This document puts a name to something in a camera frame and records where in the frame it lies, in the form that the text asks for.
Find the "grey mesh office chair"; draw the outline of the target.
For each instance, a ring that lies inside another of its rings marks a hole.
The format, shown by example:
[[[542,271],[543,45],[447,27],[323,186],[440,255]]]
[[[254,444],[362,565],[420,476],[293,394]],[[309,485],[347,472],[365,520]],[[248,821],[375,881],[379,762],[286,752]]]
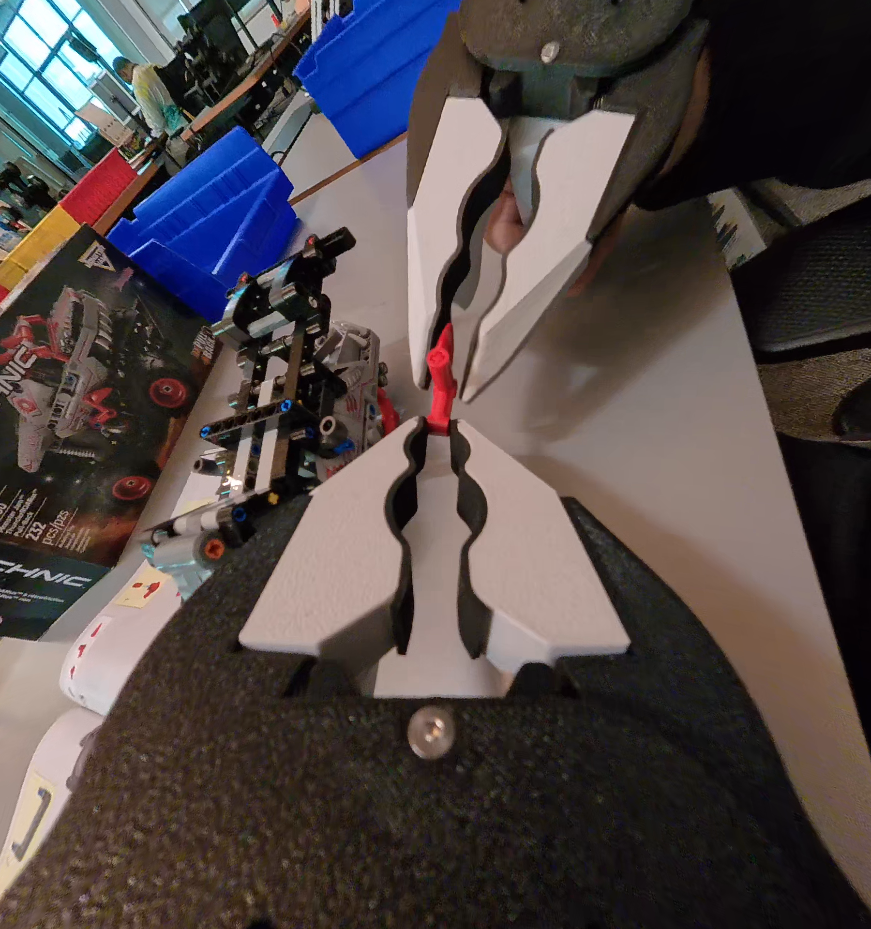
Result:
[[[871,195],[731,277],[778,434],[871,450]]]

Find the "grey desk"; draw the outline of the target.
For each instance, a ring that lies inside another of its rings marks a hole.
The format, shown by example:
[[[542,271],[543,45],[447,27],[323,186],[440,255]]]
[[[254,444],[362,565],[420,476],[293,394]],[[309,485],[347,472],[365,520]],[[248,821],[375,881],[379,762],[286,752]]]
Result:
[[[406,166],[294,203],[356,237],[332,308],[407,421]],[[239,643],[310,498],[280,505],[139,658],[0,927],[871,927],[870,750],[708,205],[632,208],[455,416],[564,499],[628,652],[469,659],[422,422],[406,654]]]

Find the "dark toy set box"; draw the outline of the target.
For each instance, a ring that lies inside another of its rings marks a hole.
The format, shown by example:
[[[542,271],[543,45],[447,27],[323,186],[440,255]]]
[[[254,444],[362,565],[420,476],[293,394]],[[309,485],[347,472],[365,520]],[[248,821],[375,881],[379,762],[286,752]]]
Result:
[[[215,353],[90,226],[0,306],[0,636],[39,639],[116,566]]]

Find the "person's right forearm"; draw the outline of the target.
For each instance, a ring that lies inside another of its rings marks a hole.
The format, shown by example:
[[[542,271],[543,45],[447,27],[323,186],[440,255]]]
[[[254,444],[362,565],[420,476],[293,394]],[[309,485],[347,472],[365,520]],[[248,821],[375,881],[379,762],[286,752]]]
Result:
[[[827,190],[871,180],[871,1],[698,2],[708,95],[647,211],[775,179]]]

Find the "large glass window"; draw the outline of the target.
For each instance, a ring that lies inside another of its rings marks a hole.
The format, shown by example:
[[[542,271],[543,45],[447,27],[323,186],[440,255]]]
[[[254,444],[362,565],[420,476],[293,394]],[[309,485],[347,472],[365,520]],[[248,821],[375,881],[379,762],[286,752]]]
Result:
[[[164,63],[174,36],[159,2],[0,2],[0,166],[25,160],[75,179],[105,147],[78,115],[122,55]]]

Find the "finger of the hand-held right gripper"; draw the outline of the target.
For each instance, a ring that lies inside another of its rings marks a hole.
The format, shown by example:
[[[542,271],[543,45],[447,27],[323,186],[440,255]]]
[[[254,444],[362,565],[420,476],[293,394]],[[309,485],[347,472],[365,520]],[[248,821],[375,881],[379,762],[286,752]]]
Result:
[[[630,113],[591,110],[554,129],[539,146],[533,214],[504,260],[498,296],[478,323],[462,389],[465,403],[503,372],[586,266],[592,219],[634,121]]]
[[[504,179],[506,125],[479,98],[447,97],[406,215],[407,339],[413,381],[471,270],[472,238]]]

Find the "yellow plastic bin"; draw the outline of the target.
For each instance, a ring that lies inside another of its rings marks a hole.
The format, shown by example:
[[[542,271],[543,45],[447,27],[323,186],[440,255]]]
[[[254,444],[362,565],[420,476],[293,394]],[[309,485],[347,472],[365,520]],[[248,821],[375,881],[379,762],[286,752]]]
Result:
[[[0,263],[16,265],[23,271],[31,270],[63,246],[80,228],[81,223],[58,204]]]

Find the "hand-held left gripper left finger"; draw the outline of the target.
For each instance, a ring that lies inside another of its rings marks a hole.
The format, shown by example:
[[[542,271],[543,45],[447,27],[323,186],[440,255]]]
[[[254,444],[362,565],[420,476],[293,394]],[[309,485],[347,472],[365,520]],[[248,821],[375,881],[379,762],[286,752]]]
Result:
[[[414,590],[404,529],[421,467],[422,419],[410,418],[313,491],[239,643],[354,677],[392,649],[405,655]]]

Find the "instruction booklet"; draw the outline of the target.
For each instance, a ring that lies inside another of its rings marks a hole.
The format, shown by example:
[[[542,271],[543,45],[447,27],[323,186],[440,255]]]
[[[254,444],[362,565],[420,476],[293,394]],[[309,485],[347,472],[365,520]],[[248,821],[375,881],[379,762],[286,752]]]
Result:
[[[172,578],[142,567],[65,651],[0,639],[0,896],[53,830],[105,716],[180,604]]]

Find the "red toy claw piece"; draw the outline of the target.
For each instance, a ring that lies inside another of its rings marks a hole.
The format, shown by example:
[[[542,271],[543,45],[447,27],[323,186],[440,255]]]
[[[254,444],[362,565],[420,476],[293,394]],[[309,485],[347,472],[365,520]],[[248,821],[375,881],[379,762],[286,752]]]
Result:
[[[431,390],[432,404],[430,416],[449,419],[457,395],[457,381],[453,372],[454,331],[453,324],[447,323],[439,335],[435,346],[426,356]]]

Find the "toy vehicle model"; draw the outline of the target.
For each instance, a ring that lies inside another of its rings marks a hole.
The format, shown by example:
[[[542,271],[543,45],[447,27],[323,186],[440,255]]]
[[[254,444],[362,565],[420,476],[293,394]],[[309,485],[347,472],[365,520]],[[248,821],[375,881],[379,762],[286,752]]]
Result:
[[[199,430],[193,471],[218,487],[146,530],[142,549],[184,601],[274,506],[308,494],[399,424],[371,329],[332,318],[325,282],[357,244],[341,226],[227,292],[217,339],[235,353],[229,413]]]

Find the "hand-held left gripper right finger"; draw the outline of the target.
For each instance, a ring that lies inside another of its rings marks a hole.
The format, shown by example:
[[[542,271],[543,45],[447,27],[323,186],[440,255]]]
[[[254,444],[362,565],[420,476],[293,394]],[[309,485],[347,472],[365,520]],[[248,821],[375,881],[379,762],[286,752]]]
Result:
[[[458,631],[473,662],[525,666],[624,655],[630,636],[556,490],[464,420],[451,423]]]

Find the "blue plastic bin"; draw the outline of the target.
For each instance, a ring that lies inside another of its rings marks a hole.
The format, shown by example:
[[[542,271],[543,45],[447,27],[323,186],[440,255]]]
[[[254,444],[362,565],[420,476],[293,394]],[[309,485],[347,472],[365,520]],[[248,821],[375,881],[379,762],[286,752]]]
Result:
[[[107,240],[210,323],[227,293],[285,255],[299,222],[292,184],[262,146],[233,128],[121,219]]]
[[[421,70],[459,1],[356,1],[332,17],[295,77],[361,159],[406,132]]]

